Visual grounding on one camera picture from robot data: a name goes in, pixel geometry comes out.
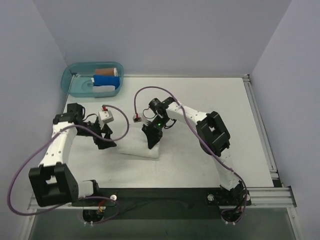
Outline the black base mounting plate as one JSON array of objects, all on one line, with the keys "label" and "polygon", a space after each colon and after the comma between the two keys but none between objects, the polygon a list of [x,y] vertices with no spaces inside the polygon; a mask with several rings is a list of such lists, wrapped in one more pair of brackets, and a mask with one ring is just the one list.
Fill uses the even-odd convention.
[{"label": "black base mounting plate", "polygon": [[117,213],[118,220],[212,220],[225,209],[232,211],[227,218],[236,220],[252,204],[245,190],[231,196],[220,187],[101,188],[99,196],[71,205],[86,210],[101,206],[107,217]]}]

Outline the aluminium front rail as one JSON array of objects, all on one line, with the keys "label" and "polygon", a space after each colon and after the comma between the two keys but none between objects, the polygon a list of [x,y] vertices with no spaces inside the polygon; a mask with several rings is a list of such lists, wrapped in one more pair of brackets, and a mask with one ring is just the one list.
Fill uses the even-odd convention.
[{"label": "aluminium front rail", "polygon": [[239,206],[258,208],[292,208],[296,201],[290,187],[249,187],[232,197],[222,188],[100,188],[99,196],[116,196],[118,203],[129,202],[169,202],[180,201],[189,204],[219,206],[222,209]]}]

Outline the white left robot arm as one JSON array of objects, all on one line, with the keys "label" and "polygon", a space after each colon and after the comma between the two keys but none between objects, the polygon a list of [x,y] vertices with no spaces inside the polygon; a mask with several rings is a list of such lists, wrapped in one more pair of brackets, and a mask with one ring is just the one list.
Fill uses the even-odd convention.
[{"label": "white left robot arm", "polygon": [[67,166],[73,140],[76,136],[92,137],[98,149],[116,147],[108,123],[114,117],[103,107],[94,122],[85,121],[85,108],[78,103],[67,105],[67,111],[57,114],[52,123],[52,143],[38,167],[31,168],[28,177],[40,207],[74,203],[82,199],[90,206],[101,201],[96,180],[78,182]]}]

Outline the white terry towel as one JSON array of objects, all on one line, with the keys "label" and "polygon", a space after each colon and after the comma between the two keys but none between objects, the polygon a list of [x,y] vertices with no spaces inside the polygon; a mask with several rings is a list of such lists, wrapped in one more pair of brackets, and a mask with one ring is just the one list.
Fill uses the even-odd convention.
[{"label": "white terry towel", "polygon": [[110,154],[131,155],[142,158],[158,159],[160,157],[160,142],[152,149],[148,148],[148,141],[142,131],[143,124],[130,123],[126,136],[116,141],[116,147],[107,149]]}]

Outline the blue rolled towel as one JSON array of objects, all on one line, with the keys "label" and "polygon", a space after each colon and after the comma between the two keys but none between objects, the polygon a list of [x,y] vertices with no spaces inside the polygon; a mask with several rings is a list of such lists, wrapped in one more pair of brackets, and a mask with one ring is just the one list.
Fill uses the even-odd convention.
[{"label": "blue rolled towel", "polygon": [[120,77],[113,75],[93,75],[93,85],[96,87],[100,86],[114,86],[118,88],[120,86]]}]

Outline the teal plastic bin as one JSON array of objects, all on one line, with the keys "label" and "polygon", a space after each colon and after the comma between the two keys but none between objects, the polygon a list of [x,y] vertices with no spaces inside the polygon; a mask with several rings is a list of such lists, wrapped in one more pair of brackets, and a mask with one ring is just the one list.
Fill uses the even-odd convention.
[{"label": "teal plastic bin", "polygon": [[[96,69],[117,68],[120,85],[112,92],[93,92]],[[124,82],[124,67],[119,62],[76,62],[69,65],[63,72],[60,87],[63,92],[77,98],[107,98],[114,97]]]}]

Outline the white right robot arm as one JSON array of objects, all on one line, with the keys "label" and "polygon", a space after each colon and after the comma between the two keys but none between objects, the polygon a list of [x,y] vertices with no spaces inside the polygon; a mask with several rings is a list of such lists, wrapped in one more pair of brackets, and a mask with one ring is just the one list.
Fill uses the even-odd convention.
[{"label": "white right robot arm", "polygon": [[243,180],[234,172],[230,154],[231,135],[219,113],[195,110],[176,103],[172,97],[164,101],[154,98],[150,101],[148,108],[155,114],[153,120],[148,120],[142,125],[149,149],[160,142],[163,129],[167,127],[170,120],[188,125],[198,138],[201,149],[214,159],[222,188],[223,202],[233,205],[238,200],[250,200]]}]

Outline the brown rolled towel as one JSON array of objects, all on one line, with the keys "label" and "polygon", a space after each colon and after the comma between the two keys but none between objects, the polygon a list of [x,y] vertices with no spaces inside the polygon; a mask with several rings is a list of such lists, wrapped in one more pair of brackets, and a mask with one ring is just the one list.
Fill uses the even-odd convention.
[{"label": "brown rolled towel", "polygon": [[102,76],[118,76],[118,70],[116,67],[108,67],[108,68],[96,68],[94,71],[95,75],[102,75]]}]

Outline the white rolled towel in bin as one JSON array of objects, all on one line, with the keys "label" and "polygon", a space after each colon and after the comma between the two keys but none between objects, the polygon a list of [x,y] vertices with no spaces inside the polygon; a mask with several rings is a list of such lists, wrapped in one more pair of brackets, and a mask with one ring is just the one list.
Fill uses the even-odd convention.
[{"label": "white rolled towel in bin", "polygon": [[116,90],[114,85],[101,85],[101,86],[93,86],[92,91],[95,93],[102,93],[102,92],[113,92]]}]

